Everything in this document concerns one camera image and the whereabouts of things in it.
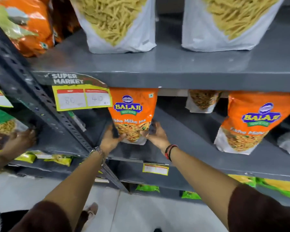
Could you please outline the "grey perforated shelf upright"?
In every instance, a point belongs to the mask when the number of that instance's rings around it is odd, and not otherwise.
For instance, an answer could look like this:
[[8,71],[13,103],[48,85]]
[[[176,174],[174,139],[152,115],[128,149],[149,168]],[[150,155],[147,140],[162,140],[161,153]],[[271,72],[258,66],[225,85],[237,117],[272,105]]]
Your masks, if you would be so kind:
[[57,111],[51,88],[51,71],[31,69],[31,63],[36,66],[52,53],[58,59],[58,50],[72,46],[73,40],[80,42],[81,48],[86,46],[85,33],[80,29],[46,55],[27,59],[0,28],[0,88],[12,98],[12,102],[16,102],[16,108],[12,108],[11,115],[30,128],[37,129],[38,142],[32,150],[73,157],[70,167],[52,161],[35,160],[33,164],[28,164],[15,160],[9,168],[16,176],[63,180],[101,143],[107,126],[111,124],[107,108],[75,111],[78,118],[87,125],[87,130],[82,131],[71,113]]

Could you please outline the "orange snack mix packet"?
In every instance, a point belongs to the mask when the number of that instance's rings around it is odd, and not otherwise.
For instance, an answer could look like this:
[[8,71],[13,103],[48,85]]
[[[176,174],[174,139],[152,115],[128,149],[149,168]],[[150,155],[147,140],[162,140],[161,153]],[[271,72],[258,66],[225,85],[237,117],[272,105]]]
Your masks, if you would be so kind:
[[233,91],[214,144],[219,151],[250,155],[290,115],[290,93]]
[[144,145],[147,139],[141,131],[148,131],[154,116],[158,88],[111,87],[113,106],[108,110],[119,135],[125,134],[122,142]]

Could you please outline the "red and black wristband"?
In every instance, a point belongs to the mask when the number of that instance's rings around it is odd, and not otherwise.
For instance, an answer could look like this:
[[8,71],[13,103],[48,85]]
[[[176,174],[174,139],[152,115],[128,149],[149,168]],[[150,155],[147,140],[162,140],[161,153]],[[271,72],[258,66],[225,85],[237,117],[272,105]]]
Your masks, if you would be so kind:
[[166,148],[166,150],[164,152],[164,156],[170,161],[172,161],[170,155],[171,155],[171,151],[173,148],[178,148],[178,146],[175,144],[171,144]]

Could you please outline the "grey metal shelf rack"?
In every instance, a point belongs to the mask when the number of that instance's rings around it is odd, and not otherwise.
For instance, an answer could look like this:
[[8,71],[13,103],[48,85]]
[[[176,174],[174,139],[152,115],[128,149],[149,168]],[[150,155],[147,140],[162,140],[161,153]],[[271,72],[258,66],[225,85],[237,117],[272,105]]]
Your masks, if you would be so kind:
[[85,74],[110,87],[159,88],[154,121],[185,152],[227,174],[290,181],[290,155],[277,138],[290,130],[290,118],[274,128],[248,155],[220,152],[213,144],[227,114],[221,99],[211,114],[190,113],[186,89],[290,92],[290,7],[278,12],[261,42],[251,51],[197,53],[179,45],[181,23],[160,17],[156,48],[147,53],[94,55],[87,43],[58,50],[32,71]]

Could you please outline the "silver wristwatch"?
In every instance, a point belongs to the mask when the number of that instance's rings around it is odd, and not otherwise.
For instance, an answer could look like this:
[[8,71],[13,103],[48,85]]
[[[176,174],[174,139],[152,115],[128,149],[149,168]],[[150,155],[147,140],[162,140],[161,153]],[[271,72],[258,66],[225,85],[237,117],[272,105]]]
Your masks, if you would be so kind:
[[103,165],[105,164],[105,161],[106,161],[105,152],[100,148],[100,146],[96,146],[90,151],[89,156],[95,152],[97,152],[101,156],[101,158],[102,158],[101,159],[101,167],[103,167]]

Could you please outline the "brown right sleeve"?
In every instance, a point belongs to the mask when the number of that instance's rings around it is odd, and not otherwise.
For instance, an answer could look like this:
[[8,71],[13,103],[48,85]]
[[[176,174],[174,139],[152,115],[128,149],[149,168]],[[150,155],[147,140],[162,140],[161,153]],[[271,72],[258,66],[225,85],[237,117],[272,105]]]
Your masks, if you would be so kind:
[[229,232],[290,232],[290,207],[240,184],[228,205]]

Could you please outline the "black trousers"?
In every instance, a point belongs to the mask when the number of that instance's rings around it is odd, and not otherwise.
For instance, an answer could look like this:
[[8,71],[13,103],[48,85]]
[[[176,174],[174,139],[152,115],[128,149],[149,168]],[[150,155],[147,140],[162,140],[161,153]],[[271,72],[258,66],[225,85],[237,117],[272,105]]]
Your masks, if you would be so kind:
[[[17,210],[0,213],[0,232],[8,232],[11,228],[16,225],[23,216],[28,212],[28,210]],[[78,220],[75,232],[81,232],[85,223],[89,219],[89,214],[87,211],[82,211],[81,216]]]

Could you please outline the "brown sleeve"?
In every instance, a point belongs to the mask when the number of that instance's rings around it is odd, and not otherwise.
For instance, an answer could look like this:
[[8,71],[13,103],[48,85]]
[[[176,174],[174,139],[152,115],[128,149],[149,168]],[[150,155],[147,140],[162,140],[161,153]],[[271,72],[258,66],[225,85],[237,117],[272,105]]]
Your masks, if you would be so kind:
[[290,232],[290,207],[240,184],[228,205],[229,232]]
[[34,205],[9,232],[72,232],[66,213],[56,203]]

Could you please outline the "yellow price tag with header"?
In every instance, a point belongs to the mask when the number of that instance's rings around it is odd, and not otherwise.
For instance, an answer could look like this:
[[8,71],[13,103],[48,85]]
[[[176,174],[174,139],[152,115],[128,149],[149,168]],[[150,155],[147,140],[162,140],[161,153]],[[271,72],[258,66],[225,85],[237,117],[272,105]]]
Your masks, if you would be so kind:
[[47,74],[58,112],[108,108],[113,105],[108,85],[85,74],[51,72]]

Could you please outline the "green and yellow snack packet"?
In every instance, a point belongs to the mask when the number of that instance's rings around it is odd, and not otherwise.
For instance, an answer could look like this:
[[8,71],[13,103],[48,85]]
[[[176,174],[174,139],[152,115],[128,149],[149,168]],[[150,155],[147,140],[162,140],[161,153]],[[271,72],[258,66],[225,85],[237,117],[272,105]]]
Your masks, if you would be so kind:
[[144,191],[144,192],[160,192],[160,189],[158,186],[153,185],[146,185],[146,184],[138,184],[136,191]]
[[201,197],[196,192],[192,192],[192,191],[183,191],[181,198],[182,199],[201,200]]
[[228,174],[231,178],[239,181],[240,183],[247,184],[253,188],[256,187],[256,177],[251,176],[244,176],[244,175],[235,175],[235,174]]
[[290,181],[256,178],[256,183],[290,198]]

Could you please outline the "orange packet with green print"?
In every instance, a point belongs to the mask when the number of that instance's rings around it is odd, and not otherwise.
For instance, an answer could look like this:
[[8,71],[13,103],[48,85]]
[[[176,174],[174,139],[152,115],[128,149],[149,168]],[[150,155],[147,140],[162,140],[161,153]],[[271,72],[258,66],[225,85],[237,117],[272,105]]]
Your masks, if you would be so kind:
[[50,0],[0,0],[0,28],[26,58],[55,45]]

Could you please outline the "brown left sleeve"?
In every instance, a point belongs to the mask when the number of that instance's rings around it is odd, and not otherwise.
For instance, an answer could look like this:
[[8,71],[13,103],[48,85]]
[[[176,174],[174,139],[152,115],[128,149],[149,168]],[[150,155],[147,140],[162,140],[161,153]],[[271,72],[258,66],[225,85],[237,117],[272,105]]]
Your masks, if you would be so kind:
[[34,205],[9,232],[72,232],[66,213],[56,203]]

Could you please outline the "beige shoe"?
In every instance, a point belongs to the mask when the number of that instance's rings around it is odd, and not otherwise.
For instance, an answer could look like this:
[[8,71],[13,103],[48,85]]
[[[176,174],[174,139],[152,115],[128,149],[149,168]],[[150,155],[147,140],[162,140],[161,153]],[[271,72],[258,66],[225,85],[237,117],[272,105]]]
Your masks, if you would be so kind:
[[83,210],[84,215],[85,215],[85,222],[88,224],[90,223],[95,217],[98,212],[98,204],[96,202],[93,202],[90,206],[85,208]]

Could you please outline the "dark orange packet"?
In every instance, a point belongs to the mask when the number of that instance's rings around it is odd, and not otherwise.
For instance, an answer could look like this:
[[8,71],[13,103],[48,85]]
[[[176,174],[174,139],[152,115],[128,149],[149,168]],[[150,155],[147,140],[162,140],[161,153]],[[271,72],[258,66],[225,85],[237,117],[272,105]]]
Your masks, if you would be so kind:
[[81,29],[70,0],[50,0],[50,11],[57,44]]

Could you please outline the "person's left hand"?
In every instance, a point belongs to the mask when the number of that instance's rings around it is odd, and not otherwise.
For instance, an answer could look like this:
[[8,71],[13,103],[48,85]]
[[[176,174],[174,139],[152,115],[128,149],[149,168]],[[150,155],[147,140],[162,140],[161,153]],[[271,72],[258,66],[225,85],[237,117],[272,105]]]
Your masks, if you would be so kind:
[[118,142],[116,141],[116,137],[113,136],[113,124],[110,124],[104,132],[100,148],[105,152],[106,157],[108,157],[110,152],[115,149],[117,145]]

